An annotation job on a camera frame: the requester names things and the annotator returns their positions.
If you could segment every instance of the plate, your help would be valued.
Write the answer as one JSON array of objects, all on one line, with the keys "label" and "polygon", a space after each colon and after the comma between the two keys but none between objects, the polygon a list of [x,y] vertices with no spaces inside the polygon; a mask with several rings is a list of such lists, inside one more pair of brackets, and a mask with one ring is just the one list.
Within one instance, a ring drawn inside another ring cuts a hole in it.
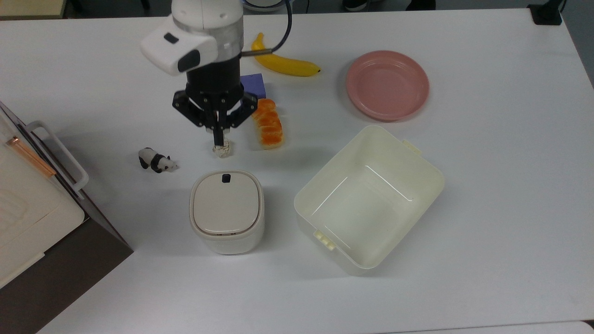
[{"label": "plate", "polygon": [[350,66],[346,90],[363,113],[397,121],[423,106],[429,96],[429,78],[416,61],[402,53],[373,51]]}]

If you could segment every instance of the plastic bin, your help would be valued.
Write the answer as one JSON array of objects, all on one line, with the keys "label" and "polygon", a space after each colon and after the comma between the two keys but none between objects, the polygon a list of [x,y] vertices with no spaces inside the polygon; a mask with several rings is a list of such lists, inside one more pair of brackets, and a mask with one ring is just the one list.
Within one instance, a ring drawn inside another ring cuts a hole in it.
[{"label": "plastic bin", "polygon": [[295,196],[299,227],[348,274],[376,267],[444,188],[441,172],[384,128],[364,128]]}]

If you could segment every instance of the panda figurine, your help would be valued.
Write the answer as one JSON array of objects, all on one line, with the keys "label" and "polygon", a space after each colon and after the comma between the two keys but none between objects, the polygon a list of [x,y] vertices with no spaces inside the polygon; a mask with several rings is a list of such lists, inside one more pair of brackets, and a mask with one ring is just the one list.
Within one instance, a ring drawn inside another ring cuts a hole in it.
[{"label": "panda figurine", "polygon": [[179,168],[175,162],[170,160],[169,156],[160,155],[150,147],[145,147],[138,151],[138,159],[140,160],[140,165],[144,169],[147,169],[150,166],[150,168],[157,173],[163,171],[173,172]]}]

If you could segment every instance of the purple block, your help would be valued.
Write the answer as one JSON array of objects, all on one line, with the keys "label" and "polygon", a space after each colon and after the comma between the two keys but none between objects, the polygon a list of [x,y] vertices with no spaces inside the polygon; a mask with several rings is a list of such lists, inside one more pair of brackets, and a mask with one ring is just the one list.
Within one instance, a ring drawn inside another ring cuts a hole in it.
[{"label": "purple block", "polygon": [[266,98],[266,89],[264,88],[264,80],[262,74],[250,74],[241,76],[241,84],[244,85],[244,90],[248,93],[256,95],[259,99]]}]

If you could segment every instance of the yellow banana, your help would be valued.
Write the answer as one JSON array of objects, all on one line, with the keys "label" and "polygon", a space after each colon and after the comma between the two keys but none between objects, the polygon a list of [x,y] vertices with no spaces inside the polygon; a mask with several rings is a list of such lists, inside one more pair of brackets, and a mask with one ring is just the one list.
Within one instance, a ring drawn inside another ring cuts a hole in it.
[{"label": "yellow banana", "polygon": [[[259,33],[254,43],[252,51],[264,50],[264,34]],[[264,67],[278,73],[295,75],[298,77],[309,77],[320,72],[318,65],[309,61],[285,58],[273,54],[255,56],[256,60]]]}]

